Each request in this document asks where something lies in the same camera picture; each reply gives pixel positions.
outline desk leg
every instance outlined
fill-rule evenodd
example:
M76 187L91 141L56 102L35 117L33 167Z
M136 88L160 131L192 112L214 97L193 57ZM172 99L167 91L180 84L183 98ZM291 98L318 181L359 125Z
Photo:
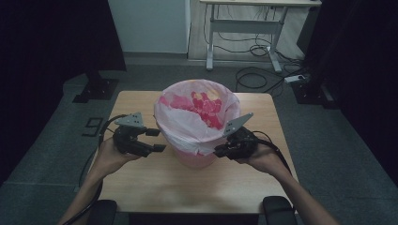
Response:
M272 65L274 66L275 72L282 73L281 66L279 65L277 55L275 53L276 46L278 44L279 37L281 36L282 28L284 25L284 19L286 18L287 7L283 7L282 16L279 19L278 27L276 28L275 38L272 40L271 46L267 47L269 58L271 59Z
M213 22L214 22L214 7L215 5L211 5L211 17L210 17L210 26L208 32L208 44L207 44L207 60L206 60L206 69L213 69Z

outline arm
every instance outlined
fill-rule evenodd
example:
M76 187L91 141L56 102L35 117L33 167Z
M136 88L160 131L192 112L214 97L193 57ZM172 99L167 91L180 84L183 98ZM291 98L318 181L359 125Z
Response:
M70 204L67 212L65 212L64 216L61 217L57 224L64 224L70 218L82 211L82 209L86 208L96 194L103 178L119 170L128 161L138 158L139 157L131 154L120 154L114 146L114 140L112 138L103 142L82 187ZM89 213L90 212L87 212L74 224L85 224L88 220Z
M253 156L239 159L237 162L247 163L260 172L274 176L280 182L290 201L295 205L305 224L339 224L290 174L272 149L259 145Z

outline white wall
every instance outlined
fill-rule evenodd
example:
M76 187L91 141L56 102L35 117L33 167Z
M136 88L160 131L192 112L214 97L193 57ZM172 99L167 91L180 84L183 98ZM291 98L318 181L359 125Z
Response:
M123 52L187 53L190 0L109 0Z

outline white plastic bag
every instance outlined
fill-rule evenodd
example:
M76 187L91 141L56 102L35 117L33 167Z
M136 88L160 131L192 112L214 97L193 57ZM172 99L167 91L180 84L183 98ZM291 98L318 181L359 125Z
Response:
M234 93L207 80L175 83L155 103L155 117L166 140L175 150L195 156L206 156L225 143L225 123L239 116Z

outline power strip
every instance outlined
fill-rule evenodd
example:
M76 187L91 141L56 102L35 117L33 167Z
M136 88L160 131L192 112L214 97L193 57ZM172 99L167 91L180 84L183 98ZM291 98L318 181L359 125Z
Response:
M305 77L302 75L291 76L284 79L285 83L303 82L303 81L305 81Z

